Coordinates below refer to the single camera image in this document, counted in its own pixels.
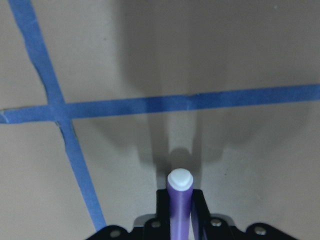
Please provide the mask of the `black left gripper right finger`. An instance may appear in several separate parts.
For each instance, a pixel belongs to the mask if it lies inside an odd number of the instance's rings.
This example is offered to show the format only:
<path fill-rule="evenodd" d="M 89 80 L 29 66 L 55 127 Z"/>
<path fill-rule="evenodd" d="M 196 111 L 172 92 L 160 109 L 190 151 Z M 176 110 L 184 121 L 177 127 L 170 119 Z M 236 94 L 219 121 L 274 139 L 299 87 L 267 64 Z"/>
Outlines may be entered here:
<path fill-rule="evenodd" d="M 194 189 L 191 201 L 191 224 L 195 240 L 207 240 L 207 228 L 210 221 L 210 212 L 200 189 Z"/>

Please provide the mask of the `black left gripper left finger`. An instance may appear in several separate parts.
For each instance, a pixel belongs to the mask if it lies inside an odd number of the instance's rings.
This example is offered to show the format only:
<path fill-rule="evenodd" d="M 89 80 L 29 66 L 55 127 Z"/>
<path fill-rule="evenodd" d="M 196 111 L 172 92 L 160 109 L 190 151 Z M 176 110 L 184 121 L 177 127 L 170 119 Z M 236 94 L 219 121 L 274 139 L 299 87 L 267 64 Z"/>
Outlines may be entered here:
<path fill-rule="evenodd" d="M 170 198 L 167 189 L 156 191 L 156 218 L 159 227 L 160 240 L 171 239 L 171 222 L 170 222 Z"/>

